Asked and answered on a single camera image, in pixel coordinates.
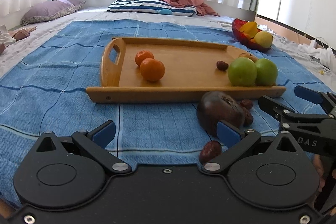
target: fruit bowl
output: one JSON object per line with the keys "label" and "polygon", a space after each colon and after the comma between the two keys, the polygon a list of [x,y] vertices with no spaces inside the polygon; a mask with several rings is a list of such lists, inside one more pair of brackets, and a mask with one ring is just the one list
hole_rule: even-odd
{"label": "fruit bowl", "polygon": [[257,50],[257,51],[260,51],[260,52],[267,52],[271,47],[264,48],[263,46],[249,40],[242,32],[239,31],[240,27],[243,26],[247,22],[248,21],[240,20],[238,18],[236,18],[232,22],[232,32],[235,35],[237,41],[239,43],[243,44],[244,46],[246,46],[247,48],[250,48],[251,50]]}

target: blue and white striped pillow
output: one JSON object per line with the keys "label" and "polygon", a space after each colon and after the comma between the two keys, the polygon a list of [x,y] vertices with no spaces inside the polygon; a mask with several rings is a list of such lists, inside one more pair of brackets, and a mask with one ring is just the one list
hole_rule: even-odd
{"label": "blue and white striped pillow", "polygon": [[194,6],[177,8],[163,0],[116,0],[107,9],[108,12],[143,12],[152,14],[192,16],[197,10]]}

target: blue plaid blanket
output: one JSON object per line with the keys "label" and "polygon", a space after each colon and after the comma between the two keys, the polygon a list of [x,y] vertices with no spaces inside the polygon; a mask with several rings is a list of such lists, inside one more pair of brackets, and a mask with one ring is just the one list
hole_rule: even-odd
{"label": "blue plaid blanket", "polygon": [[[267,54],[246,49],[232,32],[217,28],[180,26],[136,20],[74,21],[26,56],[0,79],[0,192],[20,206],[13,175],[44,131],[69,136],[80,128],[92,130],[115,121],[116,137],[107,150],[133,167],[139,163],[198,162],[204,144],[212,139],[199,126],[196,104],[95,104],[85,89],[98,86],[101,55],[112,37],[167,37],[234,45],[266,57],[278,66],[278,85],[287,91],[279,102],[302,113],[323,113],[319,106],[295,97],[303,85],[331,91],[288,54],[272,47]],[[278,122],[255,102],[252,128],[277,133]]]}

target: mandarin orange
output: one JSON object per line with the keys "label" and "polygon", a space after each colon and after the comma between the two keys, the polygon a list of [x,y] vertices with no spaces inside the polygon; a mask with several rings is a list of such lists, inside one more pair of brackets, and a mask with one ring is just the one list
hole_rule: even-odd
{"label": "mandarin orange", "polygon": [[159,81],[165,74],[165,66],[154,58],[146,58],[140,64],[140,74],[148,81]]}
{"label": "mandarin orange", "polygon": [[140,51],[135,56],[135,63],[140,67],[141,62],[146,58],[154,58],[154,54],[146,50]]}

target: pillow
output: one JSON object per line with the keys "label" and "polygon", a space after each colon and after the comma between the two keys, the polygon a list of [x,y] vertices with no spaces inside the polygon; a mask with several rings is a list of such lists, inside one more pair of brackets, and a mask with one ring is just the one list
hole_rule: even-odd
{"label": "pillow", "polygon": [[86,2],[86,1],[80,1],[80,0],[67,0],[67,1],[69,1],[75,7],[75,11],[78,11],[79,9],[81,9]]}
{"label": "pillow", "polygon": [[194,6],[177,8],[163,0],[116,0],[107,9],[108,12],[143,12],[175,16],[192,16],[197,10]]}
{"label": "pillow", "polygon": [[33,24],[54,20],[75,12],[75,6],[67,0],[45,1],[33,6],[22,17],[21,24]]}

